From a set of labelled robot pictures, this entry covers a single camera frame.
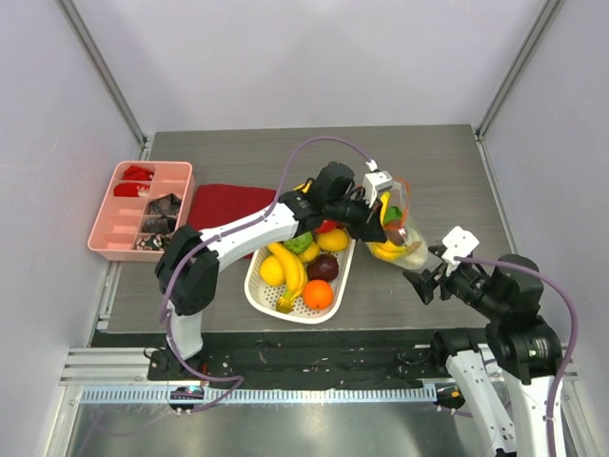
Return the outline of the dark purple fig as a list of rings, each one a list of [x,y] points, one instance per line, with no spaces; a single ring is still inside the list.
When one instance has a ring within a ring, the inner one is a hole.
[[[389,228],[385,231],[387,242],[395,247],[403,247],[407,244],[407,234],[401,228]]]

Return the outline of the green white cabbage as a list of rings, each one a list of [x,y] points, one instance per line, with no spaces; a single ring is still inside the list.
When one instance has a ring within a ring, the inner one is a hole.
[[[389,206],[383,220],[387,237],[382,249],[389,255],[388,262],[405,269],[422,268],[427,260],[427,244],[418,229],[398,206]]]

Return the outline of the yellow banana bunch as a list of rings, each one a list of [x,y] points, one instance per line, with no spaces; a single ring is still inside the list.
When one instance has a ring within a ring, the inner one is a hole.
[[[381,222],[384,221],[384,217],[389,209],[389,200],[390,193],[387,191],[382,194],[381,201],[381,211],[380,211],[380,219]],[[389,236],[386,236],[386,241],[383,243],[367,243],[366,246],[372,253],[374,257],[380,260],[384,260],[386,262],[392,262],[397,260],[400,257],[405,256],[406,247],[405,246],[397,246],[392,241],[389,240]]]

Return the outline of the clear zip top bag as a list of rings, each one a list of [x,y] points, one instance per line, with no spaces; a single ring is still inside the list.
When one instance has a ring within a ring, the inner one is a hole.
[[[368,250],[376,259],[396,267],[422,269],[427,262],[428,246],[410,216],[409,184],[401,177],[393,177],[389,188],[380,191],[377,197],[386,240],[367,243]]]

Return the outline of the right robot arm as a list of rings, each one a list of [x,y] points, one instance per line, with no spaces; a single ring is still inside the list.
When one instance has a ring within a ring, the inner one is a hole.
[[[485,263],[467,258],[453,271],[405,271],[424,304],[434,296],[459,299],[488,319],[486,344],[503,375],[510,404],[504,405],[489,379],[480,347],[463,329],[438,330],[429,362],[451,376],[479,430],[487,456],[563,456],[560,418],[560,338],[540,316],[544,283],[538,266],[518,254]]]

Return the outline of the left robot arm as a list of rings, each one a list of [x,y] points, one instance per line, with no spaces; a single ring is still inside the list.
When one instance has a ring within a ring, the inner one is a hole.
[[[324,221],[346,226],[350,237],[383,242],[380,196],[392,176],[367,164],[361,185],[353,170],[331,162],[315,178],[277,195],[267,207],[232,223],[206,230],[179,228],[155,268],[164,294],[160,320],[167,324],[173,351],[170,369],[181,379],[195,378],[203,366],[202,312],[215,296],[220,272],[259,248],[293,239]]]

